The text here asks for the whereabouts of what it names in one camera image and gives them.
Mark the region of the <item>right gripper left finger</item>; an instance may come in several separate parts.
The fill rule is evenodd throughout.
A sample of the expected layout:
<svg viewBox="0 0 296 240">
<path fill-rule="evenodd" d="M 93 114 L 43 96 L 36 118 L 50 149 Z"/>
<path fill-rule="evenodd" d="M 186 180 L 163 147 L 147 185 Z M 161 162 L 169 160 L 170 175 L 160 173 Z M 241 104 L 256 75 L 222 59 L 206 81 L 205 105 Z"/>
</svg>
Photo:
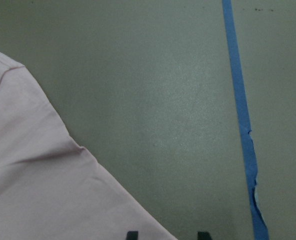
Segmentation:
<svg viewBox="0 0 296 240">
<path fill-rule="evenodd" d="M 128 231 L 126 240 L 138 240 L 138 231 Z"/>
</svg>

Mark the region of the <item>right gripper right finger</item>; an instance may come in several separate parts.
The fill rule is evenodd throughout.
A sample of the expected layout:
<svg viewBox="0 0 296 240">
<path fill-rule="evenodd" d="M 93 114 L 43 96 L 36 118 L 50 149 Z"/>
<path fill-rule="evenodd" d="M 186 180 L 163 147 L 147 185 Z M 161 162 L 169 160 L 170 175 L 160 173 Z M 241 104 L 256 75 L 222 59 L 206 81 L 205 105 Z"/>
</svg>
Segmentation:
<svg viewBox="0 0 296 240">
<path fill-rule="evenodd" d="M 211 240 L 211 235 L 207 231 L 199 231 L 197 233 L 197 240 Z"/>
</svg>

